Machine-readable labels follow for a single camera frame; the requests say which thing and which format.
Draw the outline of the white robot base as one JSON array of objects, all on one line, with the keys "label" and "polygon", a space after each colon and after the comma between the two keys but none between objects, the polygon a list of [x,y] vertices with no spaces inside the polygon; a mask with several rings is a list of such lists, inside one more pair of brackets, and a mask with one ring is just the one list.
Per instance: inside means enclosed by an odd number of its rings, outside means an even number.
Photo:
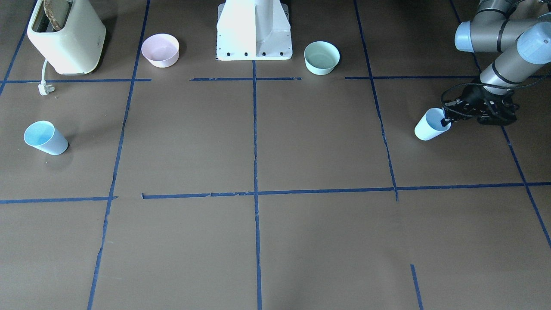
[{"label": "white robot base", "polygon": [[215,51],[219,61],[291,59],[288,5],[279,0],[227,0],[219,4]]}]

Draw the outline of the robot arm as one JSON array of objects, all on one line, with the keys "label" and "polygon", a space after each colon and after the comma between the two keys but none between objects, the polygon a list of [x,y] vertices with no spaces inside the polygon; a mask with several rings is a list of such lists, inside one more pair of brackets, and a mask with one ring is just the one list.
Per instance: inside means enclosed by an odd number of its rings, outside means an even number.
[{"label": "robot arm", "polygon": [[482,125],[505,126],[515,122],[518,106],[512,102],[515,90],[550,63],[550,13],[535,19],[512,19],[518,1],[481,0],[472,20],[456,30],[460,51],[498,53],[479,77],[463,84],[461,95],[442,101],[443,119],[438,124],[476,118]]}]

